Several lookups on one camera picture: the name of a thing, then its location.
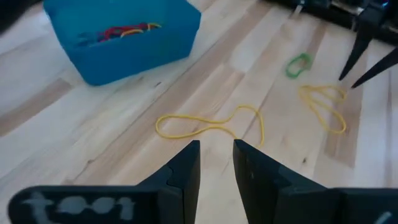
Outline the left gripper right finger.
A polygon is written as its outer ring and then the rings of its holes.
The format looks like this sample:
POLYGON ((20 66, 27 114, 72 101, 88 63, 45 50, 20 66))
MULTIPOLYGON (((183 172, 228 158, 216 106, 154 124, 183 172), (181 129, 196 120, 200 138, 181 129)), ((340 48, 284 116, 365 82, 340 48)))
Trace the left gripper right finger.
POLYGON ((328 188, 240 139, 233 161, 249 224, 398 224, 398 189, 328 188))

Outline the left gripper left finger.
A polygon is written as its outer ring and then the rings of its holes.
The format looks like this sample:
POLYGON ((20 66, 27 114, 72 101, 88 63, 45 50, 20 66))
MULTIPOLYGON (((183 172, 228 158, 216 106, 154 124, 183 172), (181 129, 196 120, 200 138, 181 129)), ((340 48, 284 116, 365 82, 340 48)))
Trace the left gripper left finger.
POLYGON ((195 224, 200 142, 137 185, 41 185, 9 201, 11 224, 195 224))

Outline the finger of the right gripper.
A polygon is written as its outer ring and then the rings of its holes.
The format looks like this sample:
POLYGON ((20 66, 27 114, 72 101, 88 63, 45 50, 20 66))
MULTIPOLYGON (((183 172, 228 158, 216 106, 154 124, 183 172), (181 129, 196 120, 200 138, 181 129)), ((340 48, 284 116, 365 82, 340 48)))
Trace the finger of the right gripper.
POLYGON ((368 80, 374 78, 376 75, 387 70, 390 67, 398 64, 398 47, 392 50, 389 54, 378 61, 372 68, 370 68, 363 76, 361 76, 352 86, 352 89, 364 84, 368 80))
POLYGON ((371 29, 358 29, 352 51, 347 59, 347 62, 339 76, 339 81, 342 81, 347 74, 354 67, 360 56, 367 49, 370 41, 373 39, 373 31, 371 29))

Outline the yellow rubber band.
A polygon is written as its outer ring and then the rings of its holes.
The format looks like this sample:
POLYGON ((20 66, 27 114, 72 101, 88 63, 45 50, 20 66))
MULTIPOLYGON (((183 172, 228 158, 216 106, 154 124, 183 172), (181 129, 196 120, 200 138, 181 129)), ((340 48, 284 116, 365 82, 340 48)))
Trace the yellow rubber band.
POLYGON ((145 23, 144 22, 144 23, 139 24, 138 26, 123 30, 120 34, 120 38, 123 38, 127 35, 142 34, 145 31, 150 31, 152 29, 157 29, 157 28, 161 28, 161 27, 162 26, 157 23, 145 23))
POLYGON ((231 119, 233 119, 234 115, 240 109, 251 110, 258 118, 259 127, 260 127, 260 135, 261 135, 260 142, 259 142, 258 146, 259 147, 263 146, 264 142, 265 142, 264 118, 263 118, 262 114, 260 114, 259 110, 251 105, 238 105, 229 117, 227 117, 226 119, 222 119, 222 120, 210 120, 210 119, 205 119, 204 117, 190 116, 188 114, 166 114, 164 116, 159 117, 157 119, 157 121, 155 122, 155 131, 160 137, 165 138, 165 139, 184 139, 184 138, 191 138, 191 137, 197 136, 197 135, 199 135, 207 130, 210 130, 210 129, 219 129, 219 130, 222 130, 222 131, 228 133, 230 136, 234 137, 235 139, 238 139, 237 135, 232 130, 224 127, 223 124, 225 124, 225 123, 229 122, 231 119), (194 132, 190 132, 187 134, 170 135, 170 134, 163 133, 160 129, 161 122, 165 121, 166 119, 189 119, 189 120, 204 122, 204 123, 207 123, 210 125, 205 128, 201 128, 201 129, 198 129, 194 132))
POLYGON ((314 98, 312 93, 319 93, 323 95, 325 98, 328 98, 332 102, 342 103, 345 101, 347 97, 347 93, 333 85, 324 85, 324 86, 315 86, 315 85, 302 85, 298 89, 299 96, 303 100, 303 102, 312 110, 312 112, 317 117, 321 126, 324 130, 334 133, 334 134, 343 134, 346 131, 347 124, 341 113, 335 110, 333 107, 328 106, 326 103, 314 98), (321 116, 321 113, 317 110, 316 106, 319 106, 327 111, 329 111, 341 124, 340 129, 332 129, 327 121, 321 116))

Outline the green rubber band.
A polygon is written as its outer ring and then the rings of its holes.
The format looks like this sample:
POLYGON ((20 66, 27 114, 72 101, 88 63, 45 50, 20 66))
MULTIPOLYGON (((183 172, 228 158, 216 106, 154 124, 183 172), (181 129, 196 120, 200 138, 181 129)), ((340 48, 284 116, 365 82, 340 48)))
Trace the green rubber band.
POLYGON ((296 79, 299 77, 301 73, 303 73, 306 70, 309 70, 310 67, 312 66, 312 56, 307 53, 301 53, 294 57, 286 66, 285 68, 285 74, 287 77, 296 79), (293 71, 292 68, 294 66, 298 66, 298 69, 296 71, 293 71))

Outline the teal plastic bin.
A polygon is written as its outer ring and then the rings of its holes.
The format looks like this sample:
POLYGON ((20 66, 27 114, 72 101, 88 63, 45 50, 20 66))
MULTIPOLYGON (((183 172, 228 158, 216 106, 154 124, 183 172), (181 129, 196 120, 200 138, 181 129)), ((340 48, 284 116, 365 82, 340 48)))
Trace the teal plastic bin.
POLYGON ((201 12, 188 0, 44 0, 60 45, 90 85, 104 85, 188 57, 201 12), (157 23, 142 34, 75 45, 82 32, 157 23))

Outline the blue rubber band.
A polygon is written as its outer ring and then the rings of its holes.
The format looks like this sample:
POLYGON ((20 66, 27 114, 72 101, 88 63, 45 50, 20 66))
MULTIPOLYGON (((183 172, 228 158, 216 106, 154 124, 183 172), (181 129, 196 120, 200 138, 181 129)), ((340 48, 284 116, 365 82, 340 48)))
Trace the blue rubber band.
POLYGON ((77 35, 75 45, 83 47, 101 42, 104 39, 103 33, 100 32, 82 32, 77 35))

